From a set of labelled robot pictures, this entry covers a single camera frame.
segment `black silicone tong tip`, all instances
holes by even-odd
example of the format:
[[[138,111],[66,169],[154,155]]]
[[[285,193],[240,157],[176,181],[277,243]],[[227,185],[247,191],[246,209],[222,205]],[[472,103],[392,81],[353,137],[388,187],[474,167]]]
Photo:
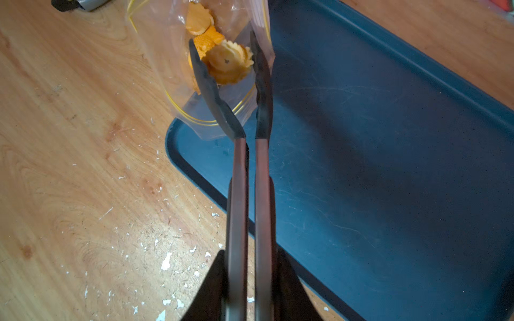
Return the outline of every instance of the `black silicone tong tip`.
[[[201,61],[192,39],[189,40],[189,54],[198,88],[200,88],[201,95],[204,97],[214,119],[232,141],[238,138],[246,138],[241,123],[229,105],[219,96],[216,80],[209,75],[207,66]]]
[[[82,8],[77,0],[52,0],[52,6],[61,12]]]
[[[253,70],[255,71],[255,86],[257,88],[257,130],[255,138],[269,140],[273,124],[271,72],[266,56],[253,31],[250,33],[250,48],[253,52]]]

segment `orange food piece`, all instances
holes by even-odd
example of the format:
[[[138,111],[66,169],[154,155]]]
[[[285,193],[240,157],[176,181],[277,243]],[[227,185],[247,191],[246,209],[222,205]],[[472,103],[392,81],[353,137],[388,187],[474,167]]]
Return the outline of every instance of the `orange food piece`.
[[[214,18],[209,13],[209,10],[204,8],[201,4],[189,2],[186,29],[192,35],[201,35],[211,25],[214,25]]]
[[[205,57],[205,54],[207,51],[211,50],[216,46],[213,39],[211,39],[208,35],[201,34],[196,36],[194,39],[194,46],[196,47],[196,50],[198,51],[198,55],[200,56],[200,59]]]
[[[223,40],[225,40],[225,36],[217,32],[214,26],[210,26],[206,32],[196,36],[193,39],[193,42],[200,59],[202,59],[205,57],[207,51],[214,48],[215,45],[219,45]],[[188,57],[188,60],[189,66],[193,68],[193,65],[191,64],[191,56]]]
[[[210,26],[209,29],[205,31],[204,35],[212,39],[212,41],[214,41],[214,43],[217,45],[225,40],[225,36],[219,33],[214,26]]]
[[[227,85],[241,81],[250,73],[251,57],[250,48],[223,40],[207,52],[203,62],[219,85]]]

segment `gray object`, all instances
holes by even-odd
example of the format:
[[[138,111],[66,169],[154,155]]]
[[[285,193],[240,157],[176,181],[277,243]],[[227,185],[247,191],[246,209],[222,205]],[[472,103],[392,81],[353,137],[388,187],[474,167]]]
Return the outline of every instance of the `gray object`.
[[[70,11],[73,9],[84,9],[85,11],[92,11],[108,0],[52,0],[52,6],[61,12]]]
[[[108,0],[77,0],[82,9],[86,11],[94,10],[104,3],[106,3]]]

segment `table surface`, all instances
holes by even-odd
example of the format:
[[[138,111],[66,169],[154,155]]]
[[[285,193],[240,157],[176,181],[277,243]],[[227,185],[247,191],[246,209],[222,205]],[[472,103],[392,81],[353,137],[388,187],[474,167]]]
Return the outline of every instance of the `table surface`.
[[[486,4],[344,2],[514,109],[514,24]],[[124,6],[0,3],[2,320],[178,320],[224,245],[164,153],[170,108]]]

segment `wood grain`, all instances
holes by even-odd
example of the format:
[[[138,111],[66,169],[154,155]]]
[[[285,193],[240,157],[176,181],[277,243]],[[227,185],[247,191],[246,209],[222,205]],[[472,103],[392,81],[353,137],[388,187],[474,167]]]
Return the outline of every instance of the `wood grain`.
[[[348,4],[514,107],[514,29],[482,5]],[[178,320],[224,244],[164,153],[172,116],[123,15],[0,2],[1,320]]]
[[[514,24],[482,0],[342,0],[514,109]]]

